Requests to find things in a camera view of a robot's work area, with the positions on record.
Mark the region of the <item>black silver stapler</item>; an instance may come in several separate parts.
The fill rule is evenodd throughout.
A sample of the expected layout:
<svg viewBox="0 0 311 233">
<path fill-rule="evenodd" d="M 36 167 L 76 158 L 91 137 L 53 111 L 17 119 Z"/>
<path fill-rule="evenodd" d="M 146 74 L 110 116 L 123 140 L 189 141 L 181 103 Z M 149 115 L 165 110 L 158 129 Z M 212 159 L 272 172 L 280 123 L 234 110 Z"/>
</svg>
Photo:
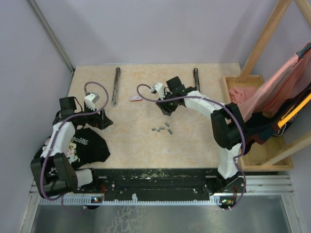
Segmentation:
<svg viewBox="0 0 311 233">
<path fill-rule="evenodd" d="M 121 76 L 121 69 L 117 67 L 115 69 L 115 79 L 114 79 L 113 95 L 112 95 L 112 101 L 111 101 L 112 107 L 116 107 L 118 105 L 120 76 Z"/>
<path fill-rule="evenodd" d="M 198 68 L 196 67 L 193 69 L 193 77 L 195 81 L 195 87 L 200 92 L 201 89 L 200 89 L 199 72 L 198 72 Z"/>
</svg>

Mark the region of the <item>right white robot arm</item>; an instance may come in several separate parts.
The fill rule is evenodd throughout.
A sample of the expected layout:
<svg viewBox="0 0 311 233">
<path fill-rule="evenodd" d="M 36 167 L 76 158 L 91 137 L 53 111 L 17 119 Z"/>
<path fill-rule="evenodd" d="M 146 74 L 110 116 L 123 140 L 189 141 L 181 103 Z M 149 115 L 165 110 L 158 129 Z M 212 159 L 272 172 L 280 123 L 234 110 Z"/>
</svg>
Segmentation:
<svg viewBox="0 0 311 233">
<path fill-rule="evenodd" d="M 238 172 L 237 158 L 245 152 L 244 120 L 236 104 L 224 104 L 209 99 L 195 87 L 185 87 L 179 77 L 156 83 L 151 92 L 159 95 L 156 104 L 164 115 L 171 115 L 179 105 L 193 109 L 211 120 L 213 137 L 221 148 L 217 180 L 218 188 L 228 192 L 234 187 Z"/>
</svg>

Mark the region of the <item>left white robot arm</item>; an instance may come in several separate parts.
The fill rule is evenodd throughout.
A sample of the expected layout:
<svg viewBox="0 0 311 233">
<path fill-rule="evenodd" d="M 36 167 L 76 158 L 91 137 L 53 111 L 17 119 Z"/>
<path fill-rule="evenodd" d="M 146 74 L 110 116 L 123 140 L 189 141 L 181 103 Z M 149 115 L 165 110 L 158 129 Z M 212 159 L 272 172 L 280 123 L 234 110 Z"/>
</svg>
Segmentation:
<svg viewBox="0 0 311 233">
<path fill-rule="evenodd" d="M 106 141 L 93 129 L 103 130 L 113 124 L 104 110 L 97 111 L 99 96 L 88 93 L 76 112 L 75 97 L 61 98 L 60 111 L 55 115 L 52 135 L 35 154 L 30 168 L 41 197 L 55 199 L 85 187 L 94 193 L 101 187 L 91 168 L 85 164 L 104 162 L 110 156 Z"/>
</svg>

